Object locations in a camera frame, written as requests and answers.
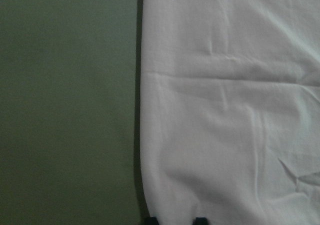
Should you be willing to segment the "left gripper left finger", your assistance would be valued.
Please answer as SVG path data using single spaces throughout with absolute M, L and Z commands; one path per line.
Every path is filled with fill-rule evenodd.
M 144 219 L 144 225 L 159 225 L 156 217 L 146 217 Z

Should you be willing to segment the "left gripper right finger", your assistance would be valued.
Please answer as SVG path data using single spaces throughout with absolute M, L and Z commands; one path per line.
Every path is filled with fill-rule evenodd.
M 196 217 L 193 225 L 208 225 L 208 219 L 206 217 Z

